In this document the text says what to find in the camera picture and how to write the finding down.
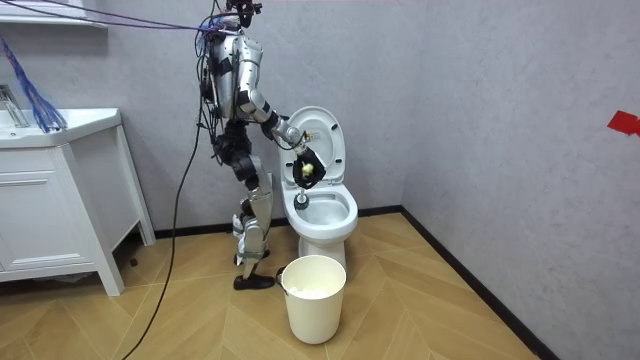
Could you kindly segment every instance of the toilet lid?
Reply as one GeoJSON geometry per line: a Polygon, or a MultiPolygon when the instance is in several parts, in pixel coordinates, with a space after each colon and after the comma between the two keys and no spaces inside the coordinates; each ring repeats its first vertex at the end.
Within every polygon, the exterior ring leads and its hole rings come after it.
{"type": "MultiPolygon", "coordinates": [[[[322,182],[341,183],[344,179],[346,150],[342,128],[335,116],[324,108],[308,106],[291,115],[288,123],[311,135],[311,139],[307,140],[306,144],[315,151],[325,164],[327,171],[322,182]]],[[[289,148],[289,145],[282,140],[278,141],[285,148],[289,148]]],[[[295,185],[293,162],[296,160],[296,154],[293,150],[280,149],[279,151],[282,178],[289,185],[295,185]]]]}

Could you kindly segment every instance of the toilet base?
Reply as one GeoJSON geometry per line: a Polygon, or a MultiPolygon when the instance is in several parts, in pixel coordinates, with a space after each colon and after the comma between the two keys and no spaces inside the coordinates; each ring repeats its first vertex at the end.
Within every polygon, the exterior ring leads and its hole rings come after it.
{"type": "Polygon", "coordinates": [[[298,240],[298,256],[303,257],[307,255],[328,256],[339,262],[345,270],[347,269],[347,260],[344,256],[344,241],[319,247],[301,237],[300,240],[298,240]]]}

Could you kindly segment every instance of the plastic bucket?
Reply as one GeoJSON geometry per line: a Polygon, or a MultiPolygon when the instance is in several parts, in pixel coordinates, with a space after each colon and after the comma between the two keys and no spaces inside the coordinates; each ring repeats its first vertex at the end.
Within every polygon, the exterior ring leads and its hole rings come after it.
{"type": "Polygon", "coordinates": [[[278,270],[284,289],[289,325],[307,344],[321,344],[338,330],[347,272],[336,260],[309,255],[278,270]]]}

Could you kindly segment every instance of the black baseboard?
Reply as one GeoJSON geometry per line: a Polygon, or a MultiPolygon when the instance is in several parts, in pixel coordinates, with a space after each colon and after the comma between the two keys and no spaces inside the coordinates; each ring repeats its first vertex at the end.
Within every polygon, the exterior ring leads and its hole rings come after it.
{"type": "Polygon", "coordinates": [[[360,209],[358,210],[358,216],[366,217],[366,216],[393,214],[393,213],[402,212],[402,210],[404,210],[404,207],[402,207],[402,205],[380,206],[375,208],[360,209]]]}
{"type": "MultiPolygon", "coordinates": [[[[277,219],[272,219],[271,220],[271,226],[273,226],[273,227],[285,226],[285,225],[289,225],[289,221],[287,220],[287,218],[277,218],[277,219]]],[[[189,226],[189,227],[177,228],[176,229],[176,236],[191,236],[191,235],[202,235],[202,234],[214,234],[214,233],[221,233],[221,232],[230,233],[231,230],[232,230],[231,223],[214,224],[214,225],[198,225],[198,226],[189,226]]],[[[155,231],[157,239],[170,238],[171,237],[171,233],[172,233],[171,229],[156,230],[155,231]]]]}
{"type": "Polygon", "coordinates": [[[462,277],[464,281],[480,296],[480,298],[502,319],[514,334],[542,360],[560,360],[529,328],[515,316],[486,286],[476,278],[469,269],[456,259],[416,218],[403,206],[402,215],[422,235],[431,247],[462,277]]]}
{"type": "MultiPolygon", "coordinates": [[[[360,209],[358,210],[358,216],[375,216],[375,215],[384,215],[391,213],[399,213],[402,212],[404,208],[402,205],[390,205],[390,206],[380,206],[368,209],[360,209]]],[[[277,218],[271,220],[271,226],[287,226],[289,225],[289,220],[287,218],[277,218]]],[[[165,230],[156,230],[156,238],[165,239],[171,237],[171,229],[165,230]]],[[[221,233],[221,232],[231,232],[231,223],[225,224],[214,224],[214,225],[199,225],[199,226],[189,226],[189,227],[181,227],[176,229],[176,236],[190,236],[190,235],[202,235],[202,234],[213,234],[213,233],[221,233]]],[[[125,241],[139,241],[139,234],[130,234],[127,236],[125,241]]]]}

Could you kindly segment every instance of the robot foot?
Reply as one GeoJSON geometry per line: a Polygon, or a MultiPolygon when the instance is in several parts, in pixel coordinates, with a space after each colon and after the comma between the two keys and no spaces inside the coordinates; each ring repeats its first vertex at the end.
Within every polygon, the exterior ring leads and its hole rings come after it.
{"type": "Polygon", "coordinates": [[[271,276],[251,274],[247,279],[243,279],[240,275],[233,281],[233,288],[235,290],[262,290],[275,284],[276,280],[271,276]]]}
{"type": "MultiPolygon", "coordinates": [[[[262,259],[268,258],[269,255],[271,255],[271,251],[269,249],[265,250],[264,255],[262,255],[262,259]]],[[[237,263],[238,263],[238,255],[233,255],[233,265],[236,265],[237,263]]]]}

